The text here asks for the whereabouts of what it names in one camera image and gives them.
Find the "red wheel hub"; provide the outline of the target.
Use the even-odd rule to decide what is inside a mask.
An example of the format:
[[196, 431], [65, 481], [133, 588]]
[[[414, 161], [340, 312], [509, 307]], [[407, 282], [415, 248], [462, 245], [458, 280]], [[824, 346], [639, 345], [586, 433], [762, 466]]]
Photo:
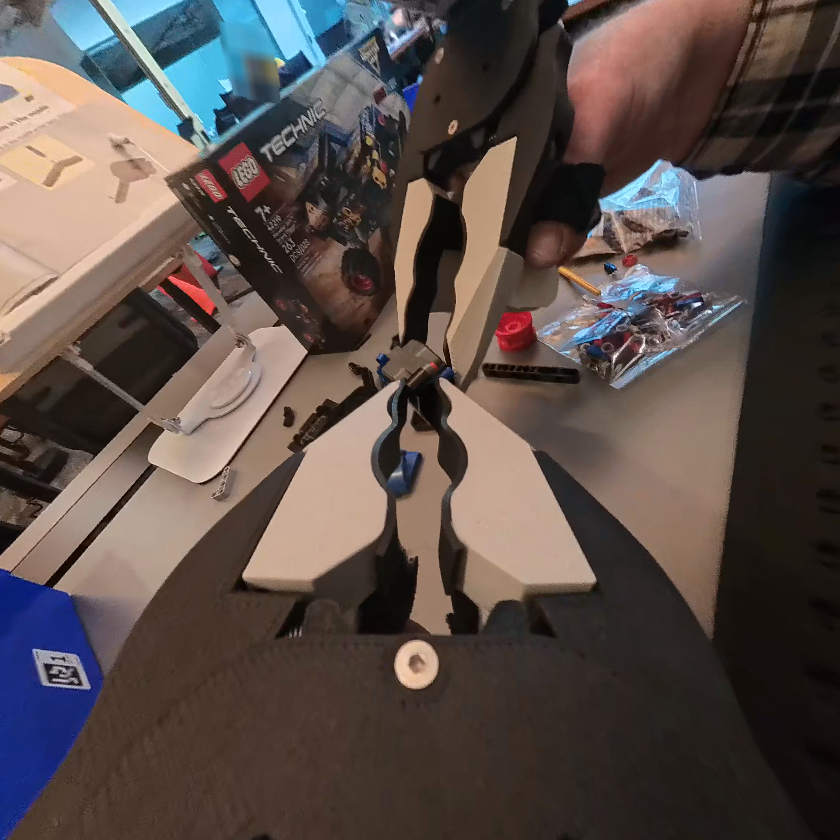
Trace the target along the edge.
[[501, 352], [509, 354], [524, 351], [537, 340], [532, 313], [530, 311], [505, 312], [499, 320], [495, 335]]

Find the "blue curved toy panel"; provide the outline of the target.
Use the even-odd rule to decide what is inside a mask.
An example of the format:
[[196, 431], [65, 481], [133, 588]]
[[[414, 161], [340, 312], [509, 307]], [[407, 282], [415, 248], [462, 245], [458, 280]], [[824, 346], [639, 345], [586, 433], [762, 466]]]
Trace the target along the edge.
[[389, 476], [386, 485], [395, 499], [402, 499], [413, 493], [422, 468], [424, 456], [411, 450], [401, 450], [397, 467]]

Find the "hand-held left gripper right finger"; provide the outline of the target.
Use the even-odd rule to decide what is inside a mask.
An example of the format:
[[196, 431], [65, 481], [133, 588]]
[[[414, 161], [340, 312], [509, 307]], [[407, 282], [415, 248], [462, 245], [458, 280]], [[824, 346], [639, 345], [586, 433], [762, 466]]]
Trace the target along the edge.
[[432, 390], [441, 502], [438, 559], [452, 634], [504, 602], [578, 595], [596, 576], [547, 476], [551, 458], [447, 380]]

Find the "printed toy set box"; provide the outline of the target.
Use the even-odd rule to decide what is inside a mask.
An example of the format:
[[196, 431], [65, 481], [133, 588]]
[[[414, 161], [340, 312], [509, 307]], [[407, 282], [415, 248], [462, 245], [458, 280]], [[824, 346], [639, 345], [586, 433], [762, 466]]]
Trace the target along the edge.
[[409, 121], [377, 27], [166, 178], [312, 354], [357, 350], [392, 297], [389, 227]]

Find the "clear bag of small parts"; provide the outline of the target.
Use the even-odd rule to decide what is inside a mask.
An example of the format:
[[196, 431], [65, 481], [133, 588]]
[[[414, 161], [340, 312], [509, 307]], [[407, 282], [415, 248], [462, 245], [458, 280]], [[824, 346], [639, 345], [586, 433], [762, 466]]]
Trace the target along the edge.
[[745, 305], [733, 293], [696, 287], [637, 265], [596, 294], [541, 314], [538, 341], [616, 390], [690, 347]]

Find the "grey toy motor block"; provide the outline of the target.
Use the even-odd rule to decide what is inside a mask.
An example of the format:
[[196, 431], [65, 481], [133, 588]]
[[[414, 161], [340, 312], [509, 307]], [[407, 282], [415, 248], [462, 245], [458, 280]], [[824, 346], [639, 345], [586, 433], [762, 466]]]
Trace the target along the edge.
[[387, 370], [392, 382], [424, 382], [433, 378], [455, 383], [455, 373], [445, 360], [427, 345], [410, 340], [405, 345], [396, 344], [385, 353], [389, 356]]

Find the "instruction booklet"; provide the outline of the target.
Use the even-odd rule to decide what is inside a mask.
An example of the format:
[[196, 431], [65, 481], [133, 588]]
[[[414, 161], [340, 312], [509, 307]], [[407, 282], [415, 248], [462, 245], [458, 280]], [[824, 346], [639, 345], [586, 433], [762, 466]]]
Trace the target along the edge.
[[72, 71], [2, 60], [2, 318], [175, 200], [188, 141]]

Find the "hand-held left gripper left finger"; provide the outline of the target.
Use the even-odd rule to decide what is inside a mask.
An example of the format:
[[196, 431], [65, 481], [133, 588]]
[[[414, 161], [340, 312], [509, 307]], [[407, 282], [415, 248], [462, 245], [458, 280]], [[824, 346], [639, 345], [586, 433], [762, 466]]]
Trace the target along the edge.
[[417, 588], [387, 481], [401, 458], [409, 391], [395, 381], [310, 443], [243, 581], [290, 597], [282, 634], [325, 616], [352, 633], [401, 634]]

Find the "straight black beam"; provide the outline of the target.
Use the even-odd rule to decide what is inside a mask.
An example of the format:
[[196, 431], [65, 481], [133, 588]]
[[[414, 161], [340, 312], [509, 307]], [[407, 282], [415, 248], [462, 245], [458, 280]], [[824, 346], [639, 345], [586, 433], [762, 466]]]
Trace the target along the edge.
[[509, 382], [537, 382], [556, 385], [577, 385], [581, 373], [574, 367], [510, 363], [483, 363], [485, 378]]

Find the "dark perforated panel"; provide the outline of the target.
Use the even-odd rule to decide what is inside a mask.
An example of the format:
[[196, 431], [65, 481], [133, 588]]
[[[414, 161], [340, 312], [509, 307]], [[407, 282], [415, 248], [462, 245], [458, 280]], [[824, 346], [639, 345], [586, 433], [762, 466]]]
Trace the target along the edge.
[[713, 643], [814, 838], [839, 838], [839, 190], [776, 175]]

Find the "black beam frame assembly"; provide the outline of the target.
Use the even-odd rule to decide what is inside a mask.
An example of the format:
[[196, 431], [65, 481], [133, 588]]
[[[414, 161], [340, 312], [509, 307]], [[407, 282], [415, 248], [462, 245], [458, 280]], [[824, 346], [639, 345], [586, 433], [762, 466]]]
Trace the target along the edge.
[[339, 402], [326, 399], [299, 426], [288, 445], [290, 452], [293, 454], [301, 452], [318, 437], [340, 423], [356, 408], [375, 396], [378, 391], [375, 385], [361, 385]]

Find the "blue plastic bin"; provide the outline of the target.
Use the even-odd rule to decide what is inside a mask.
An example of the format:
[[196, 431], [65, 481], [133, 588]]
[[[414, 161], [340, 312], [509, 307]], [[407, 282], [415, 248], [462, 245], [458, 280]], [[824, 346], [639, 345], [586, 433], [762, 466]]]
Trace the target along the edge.
[[102, 672], [70, 596], [1, 571], [1, 838], [86, 724]]

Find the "clear plastic bag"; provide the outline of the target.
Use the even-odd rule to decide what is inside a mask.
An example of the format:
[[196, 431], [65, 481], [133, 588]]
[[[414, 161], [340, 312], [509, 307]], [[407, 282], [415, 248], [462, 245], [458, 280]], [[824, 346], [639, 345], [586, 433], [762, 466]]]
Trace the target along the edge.
[[601, 198], [599, 207], [600, 219], [575, 259], [626, 256], [701, 238], [698, 181], [666, 161]]

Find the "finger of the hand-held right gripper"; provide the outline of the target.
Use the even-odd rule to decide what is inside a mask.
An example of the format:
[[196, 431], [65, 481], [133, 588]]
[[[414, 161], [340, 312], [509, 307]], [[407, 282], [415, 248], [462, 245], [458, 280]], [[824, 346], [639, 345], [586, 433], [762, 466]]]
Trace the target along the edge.
[[512, 138], [490, 148], [461, 197], [465, 249], [454, 281], [448, 362], [463, 391], [476, 378], [522, 272], [522, 257], [501, 244], [517, 145]]
[[454, 247], [454, 205], [425, 179], [408, 183], [394, 258], [397, 329], [402, 346], [427, 342], [444, 251]]

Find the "grey desk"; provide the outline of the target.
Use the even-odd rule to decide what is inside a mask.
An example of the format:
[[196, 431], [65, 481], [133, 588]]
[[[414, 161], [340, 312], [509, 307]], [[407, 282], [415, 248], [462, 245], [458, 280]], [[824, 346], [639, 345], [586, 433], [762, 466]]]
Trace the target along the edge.
[[[691, 287], [754, 300], [770, 177], [717, 177], [698, 185], [701, 239], [643, 262]], [[2, 570], [75, 597], [103, 670], [111, 667], [153, 594], [178, 561], [240, 498], [291, 453], [282, 407], [305, 419], [356, 386], [353, 362], [373, 369], [394, 333], [393, 301], [357, 352], [307, 359], [233, 460], [228, 497], [151, 468], [160, 429], [135, 418], [2, 554]], [[552, 456], [654, 556], [711, 635], [751, 309], [739, 310], [621, 390], [475, 380], [468, 395], [531, 446]], [[213, 336], [156, 396], [182, 407], [228, 353]], [[438, 572], [439, 503], [446, 475], [433, 434], [406, 425], [402, 446], [423, 452], [414, 493], [398, 502], [399, 533], [419, 572], [413, 620], [445, 633], [449, 601]]]

